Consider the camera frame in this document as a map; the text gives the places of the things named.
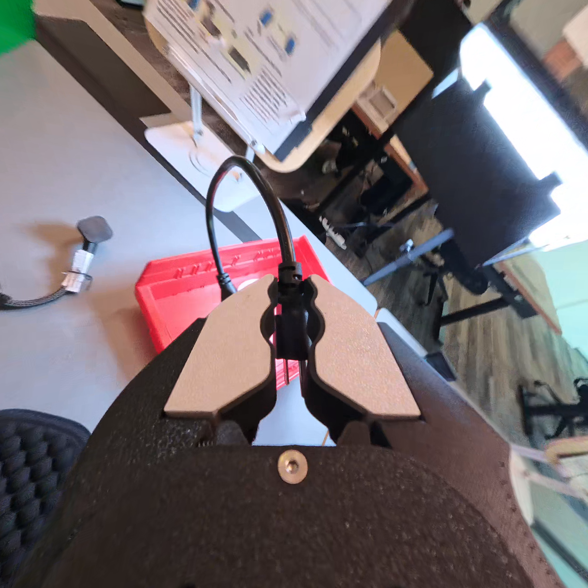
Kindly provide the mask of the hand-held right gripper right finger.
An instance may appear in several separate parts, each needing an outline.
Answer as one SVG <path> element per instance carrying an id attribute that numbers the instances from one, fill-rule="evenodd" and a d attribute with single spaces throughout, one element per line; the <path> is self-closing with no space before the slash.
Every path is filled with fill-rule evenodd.
<path id="1" fill-rule="evenodd" d="M 310 413 L 330 432 L 351 422 L 418 420 L 420 409 L 376 319 L 319 275 L 305 280 Z"/>

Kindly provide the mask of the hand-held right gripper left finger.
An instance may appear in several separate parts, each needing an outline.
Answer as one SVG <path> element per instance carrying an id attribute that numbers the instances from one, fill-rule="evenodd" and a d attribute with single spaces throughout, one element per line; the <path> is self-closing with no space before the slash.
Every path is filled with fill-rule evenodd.
<path id="1" fill-rule="evenodd" d="M 207 317 L 164 407 L 175 418 L 257 430 L 276 403 L 277 279 L 265 275 Z"/>

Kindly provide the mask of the red plastic bin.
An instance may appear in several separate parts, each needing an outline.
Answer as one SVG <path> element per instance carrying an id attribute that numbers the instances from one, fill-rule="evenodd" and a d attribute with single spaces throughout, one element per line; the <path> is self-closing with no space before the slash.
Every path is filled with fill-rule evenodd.
<path id="1" fill-rule="evenodd" d="M 276 238 L 224 246 L 219 257 L 232 282 L 242 290 L 265 275 L 278 276 L 282 261 Z M 221 304 L 217 268 L 210 250 L 151 261 L 135 296 L 157 352 L 163 352 L 197 319 L 207 319 Z M 299 378 L 297 360 L 276 357 L 276 387 Z"/>

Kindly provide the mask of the green plastic bin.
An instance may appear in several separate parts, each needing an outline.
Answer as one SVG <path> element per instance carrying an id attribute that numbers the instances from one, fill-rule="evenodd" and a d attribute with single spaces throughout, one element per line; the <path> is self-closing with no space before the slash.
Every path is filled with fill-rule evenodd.
<path id="1" fill-rule="evenodd" d="M 1 1 L 1 55 L 35 39 L 33 1 Z"/>

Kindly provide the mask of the white floor power strip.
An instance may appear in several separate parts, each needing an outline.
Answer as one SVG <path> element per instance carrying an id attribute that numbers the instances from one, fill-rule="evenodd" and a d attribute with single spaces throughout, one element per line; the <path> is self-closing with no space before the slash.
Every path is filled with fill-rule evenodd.
<path id="1" fill-rule="evenodd" d="M 325 234 L 340 248 L 341 250 L 347 250 L 346 238 L 339 232 L 337 232 L 332 224 L 329 223 L 328 219 L 323 216 L 319 216 L 319 221 L 324 229 Z"/>

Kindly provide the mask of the wooden office desk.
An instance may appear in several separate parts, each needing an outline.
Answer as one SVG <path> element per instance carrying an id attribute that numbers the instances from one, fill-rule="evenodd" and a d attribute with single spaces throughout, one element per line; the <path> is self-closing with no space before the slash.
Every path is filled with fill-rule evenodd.
<path id="1" fill-rule="evenodd" d="M 353 105 L 352 111 L 362 121 L 370 136 L 372 136 L 375 140 L 379 140 L 382 132 L 379 130 L 378 126 L 373 123 L 371 118 L 364 112 L 364 110 L 359 106 L 358 102 Z M 390 158 L 392 158 L 399 165 L 399 167 L 410 177 L 410 179 L 412 180 L 413 184 L 417 189 L 419 189 L 424 194 L 428 192 L 428 187 L 424 179 L 422 178 L 415 163 L 413 162 L 412 157 L 409 155 L 404 144 L 401 142 L 397 135 L 391 136 L 388 143 L 385 143 L 384 147 L 382 147 L 381 149 L 386 151 L 387 155 Z"/>

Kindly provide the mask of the white instruction sheet stand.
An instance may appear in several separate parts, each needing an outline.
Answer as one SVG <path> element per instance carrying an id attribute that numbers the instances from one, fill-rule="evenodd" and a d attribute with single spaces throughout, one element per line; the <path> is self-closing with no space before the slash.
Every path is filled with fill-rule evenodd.
<path id="1" fill-rule="evenodd" d="M 161 53 L 189 84 L 190 120 L 145 138 L 202 196 L 233 155 L 204 124 L 206 102 L 256 156 L 298 169 L 378 67 L 392 1 L 147 1 Z"/>

